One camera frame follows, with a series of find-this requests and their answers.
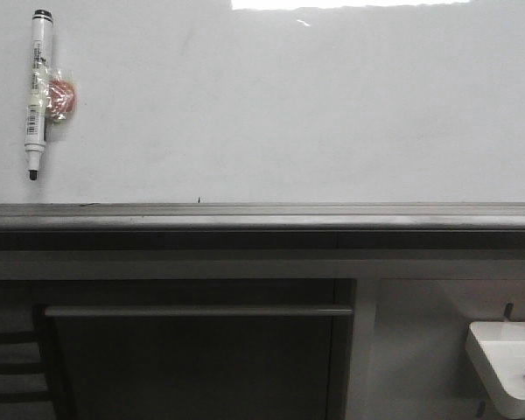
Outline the red magnet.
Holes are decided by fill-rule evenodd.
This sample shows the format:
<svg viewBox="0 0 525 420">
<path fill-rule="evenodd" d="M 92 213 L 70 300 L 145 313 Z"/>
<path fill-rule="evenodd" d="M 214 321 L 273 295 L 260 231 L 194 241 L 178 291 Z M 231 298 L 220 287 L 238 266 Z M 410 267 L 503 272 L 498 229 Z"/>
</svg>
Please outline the red magnet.
<svg viewBox="0 0 525 420">
<path fill-rule="evenodd" d="M 77 89 L 73 74 L 58 67 L 47 69 L 45 114 L 49 121 L 69 120 L 76 109 Z"/>
</svg>

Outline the grey aluminium marker tray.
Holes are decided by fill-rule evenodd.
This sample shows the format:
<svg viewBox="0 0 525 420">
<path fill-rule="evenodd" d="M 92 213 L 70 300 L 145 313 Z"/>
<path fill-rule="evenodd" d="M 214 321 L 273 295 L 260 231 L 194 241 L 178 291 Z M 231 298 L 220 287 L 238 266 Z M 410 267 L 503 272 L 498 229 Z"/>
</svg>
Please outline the grey aluminium marker tray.
<svg viewBox="0 0 525 420">
<path fill-rule="evenodd" d="M 0 204 L 30 249 L 525 249 L 525 203 Z"/>
</svg>

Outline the white whiteboard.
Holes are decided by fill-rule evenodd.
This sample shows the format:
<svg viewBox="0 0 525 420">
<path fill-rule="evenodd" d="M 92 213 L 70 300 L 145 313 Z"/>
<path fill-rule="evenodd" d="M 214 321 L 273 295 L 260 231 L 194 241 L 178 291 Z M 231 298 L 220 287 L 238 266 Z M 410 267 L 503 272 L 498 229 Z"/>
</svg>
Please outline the white whiteboard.
<svg viewBox="0 0 525 420">
<path fill-rule="evenodd" d="M 29 179 L 32 15 L 77 89 Z M 525 1 L 0 1 L 0 203 L 525 202 Z"/>
</svg>

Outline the white whiteboard marker pen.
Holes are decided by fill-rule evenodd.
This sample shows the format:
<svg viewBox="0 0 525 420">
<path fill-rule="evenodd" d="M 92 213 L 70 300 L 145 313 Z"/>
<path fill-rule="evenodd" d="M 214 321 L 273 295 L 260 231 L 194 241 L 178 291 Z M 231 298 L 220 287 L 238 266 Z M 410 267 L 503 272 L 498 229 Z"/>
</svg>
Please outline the white whiteboard marker pen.
<svg viewBox="0 0 525 420">
<path fill-rule="evenodd" d="M 24 138 L 31 181 L 39 176 L 41 159 L 46 150 L 46 106 L 52 62 L 53 15 L 48 10 L 35 10 L 31 20 L 31 80 Z"/>
</svg>

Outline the dark grey panel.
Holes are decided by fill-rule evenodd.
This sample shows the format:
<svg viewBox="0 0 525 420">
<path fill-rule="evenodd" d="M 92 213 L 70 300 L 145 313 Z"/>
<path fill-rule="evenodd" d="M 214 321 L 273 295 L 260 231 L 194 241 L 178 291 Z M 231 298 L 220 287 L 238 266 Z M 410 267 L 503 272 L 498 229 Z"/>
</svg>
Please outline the dark grey panel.
<svg viewBox="0 0 525 420">
<path fill-rule="evenodd" d="M 49 305 L 80 419 L 322 419 L 335 326 L 325 305 Z"/>
</svg>

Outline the dark slatted chair back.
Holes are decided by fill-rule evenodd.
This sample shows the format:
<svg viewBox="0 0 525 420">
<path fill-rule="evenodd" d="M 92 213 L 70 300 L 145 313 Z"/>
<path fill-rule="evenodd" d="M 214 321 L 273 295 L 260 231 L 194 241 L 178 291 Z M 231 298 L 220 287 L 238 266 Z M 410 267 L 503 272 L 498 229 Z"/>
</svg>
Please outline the dark slatted chair back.
<svg viewBox="0 0 525 420">
<path fill-rule="evenodd" d="M 39 336 L 33 331 L 0 332 L 0 404 L 52 399 Z"/>
</svg>

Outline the white plastic tray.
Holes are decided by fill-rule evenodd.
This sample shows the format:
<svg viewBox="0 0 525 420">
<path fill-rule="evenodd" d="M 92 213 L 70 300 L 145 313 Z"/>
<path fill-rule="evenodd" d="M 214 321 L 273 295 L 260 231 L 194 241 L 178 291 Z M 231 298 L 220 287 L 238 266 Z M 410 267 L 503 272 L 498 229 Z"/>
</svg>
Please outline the white plastic tray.
<svg viewBox="0 0 525 420">
<path fill-rule="evenodd" d="M 498 412 L 525 419 L 525 322 L 474 321 L 465 350 Z"/>
</svg>

